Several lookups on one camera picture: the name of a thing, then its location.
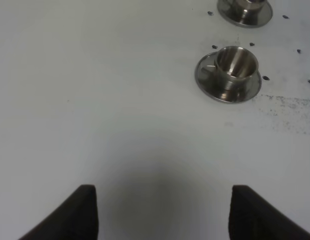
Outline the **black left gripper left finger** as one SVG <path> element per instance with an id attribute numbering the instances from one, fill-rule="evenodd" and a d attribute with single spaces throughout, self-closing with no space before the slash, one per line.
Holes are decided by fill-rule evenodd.
<path id="1" fill-rule="evenodd" d="M 22 240 L 96 240 L 97 192 L 94 185 L 79 186 L 58 208 L 21 237 Z"/>

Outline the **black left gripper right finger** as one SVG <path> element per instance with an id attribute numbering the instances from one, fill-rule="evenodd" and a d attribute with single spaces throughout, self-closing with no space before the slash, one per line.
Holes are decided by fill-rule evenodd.
<path id="1" fill-rule="evenodd" d="M 247 185 L 232 187 L 228 232 L 231 240 L 310 240 L 309 232 Z"/>

